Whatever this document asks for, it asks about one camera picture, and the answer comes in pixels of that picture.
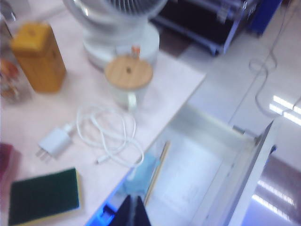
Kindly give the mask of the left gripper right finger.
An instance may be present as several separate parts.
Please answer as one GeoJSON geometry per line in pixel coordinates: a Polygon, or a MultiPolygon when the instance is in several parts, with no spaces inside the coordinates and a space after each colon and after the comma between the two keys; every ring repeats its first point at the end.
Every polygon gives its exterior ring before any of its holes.
{"type": "Polygon", "coordinates": [[[151,226],[143,201],[140,196],[137,196],[135,205],[135,225],[136,226],[151,226]]]}

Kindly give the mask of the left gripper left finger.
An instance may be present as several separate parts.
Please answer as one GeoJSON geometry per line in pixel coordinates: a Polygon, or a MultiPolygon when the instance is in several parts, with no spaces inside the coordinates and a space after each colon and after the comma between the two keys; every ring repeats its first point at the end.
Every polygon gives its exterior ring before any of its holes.
{"type": "Polygon", "coordinates": [[[128,195],[122,202],[118,211],[116,212],[116,214],[112,220],[112,225],[113,226],[132,226],[133,218],[134,218],[134,207],[135,207],[134,199],[131,195],[128,195]]]}

